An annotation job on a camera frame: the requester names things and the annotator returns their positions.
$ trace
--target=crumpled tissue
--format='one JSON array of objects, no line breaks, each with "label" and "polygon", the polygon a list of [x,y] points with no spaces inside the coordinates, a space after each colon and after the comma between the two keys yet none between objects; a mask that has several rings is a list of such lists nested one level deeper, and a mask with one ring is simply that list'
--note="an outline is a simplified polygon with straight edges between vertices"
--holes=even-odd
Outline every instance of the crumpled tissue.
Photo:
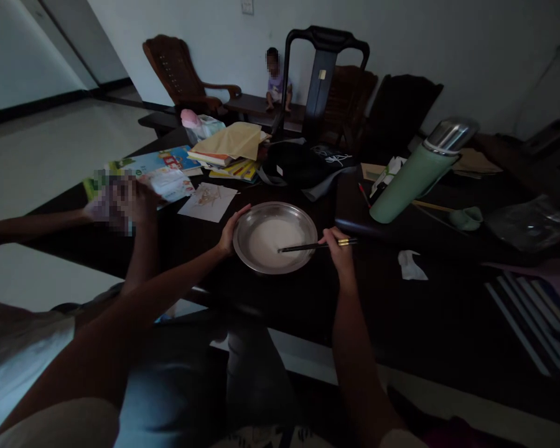
[{"label": "crumpled tissue", "polygon": [[400,251],[398,253],[398,263],[403,272],[404,280],[428,280],[425,272],[413,260],[413,255],[419,255],[414,251]]}]

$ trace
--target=hand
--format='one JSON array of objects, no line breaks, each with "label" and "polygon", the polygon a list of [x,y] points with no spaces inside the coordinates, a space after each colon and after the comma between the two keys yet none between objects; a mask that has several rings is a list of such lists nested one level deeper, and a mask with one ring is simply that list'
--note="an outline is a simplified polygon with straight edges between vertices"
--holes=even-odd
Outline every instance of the hand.
[{"label": "hand", "polygon": [[161,196],[134,177],[115,185],[112,193],[119,210],[136,225],[156,220],[157,204],[162,199]]},{"label": "hand", "polygon": [[319,244],[328,243],[330,246],[330,253],[332,254],[332,261],[338,275],[345,274],[355,275],[355,265],[353,264],[353,250],[351,246],[339,246],[336,240],[343,240],[349,236],[342,233],[337,227],[331,229],[324,229],[324,237],[318,241]]},{"label": "hand", "polygon": [[236,222],[250,208],[251,208],[251,204],[245,205],[243,208],[241,208],[241,210],[235,212],[235,214],[230,217],[230,219],[224,226],[224,230],[222,230],[222,236],[220,237],[220,242],[218,243],[217,246],[217,248],[222,251],[224,256],[231,256],[233,254],[232,237],[235,232]]}]

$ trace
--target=purple shirt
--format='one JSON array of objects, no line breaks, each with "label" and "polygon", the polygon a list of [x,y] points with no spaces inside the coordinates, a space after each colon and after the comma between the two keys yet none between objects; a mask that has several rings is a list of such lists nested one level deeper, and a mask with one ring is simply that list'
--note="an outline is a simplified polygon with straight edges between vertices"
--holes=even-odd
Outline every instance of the purple shirt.
[{"label": "purple shirt", "polygon": [[[282,86],[284,85],[284,71],[280,69],[280,73],[277,78],[272,78],[270,75],[268,79],[268,91],[276,91],[282,93]],[[288,78],[288,85],[292,85],[291,79]]]}]

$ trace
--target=child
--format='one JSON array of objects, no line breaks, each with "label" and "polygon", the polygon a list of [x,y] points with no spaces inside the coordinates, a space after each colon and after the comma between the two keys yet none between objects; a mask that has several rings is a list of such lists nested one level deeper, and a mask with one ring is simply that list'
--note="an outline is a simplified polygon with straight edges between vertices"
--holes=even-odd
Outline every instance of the child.
[{"label": "child", "polygon": [[[266,94],[266,99],[268,101],[268,107],[266,111],[274,109],[274,103],[282,102],[282,88],[284,86],[284,73],[280,68],[278,62],[278,50],[274,47],[270,47],[266,52],[266,62],[268,63],[268,93]],[[288,79],[288,87],[286,91],[286,107],[284,110],[290,112],[290,105],[292,100],[292,82]]]}]

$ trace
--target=green thermos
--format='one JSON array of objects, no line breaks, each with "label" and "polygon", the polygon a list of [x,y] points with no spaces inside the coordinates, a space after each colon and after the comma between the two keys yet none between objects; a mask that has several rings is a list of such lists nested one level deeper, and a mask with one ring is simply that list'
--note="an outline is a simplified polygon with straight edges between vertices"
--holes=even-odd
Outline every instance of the green thermos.
[{"label": "green thermos", "polygon": [[391,223],[450,169],[462,146],[478,130],[479,124],[471,119],[442,120],[378,197],[369,211],[371,217],[382,224]]}]

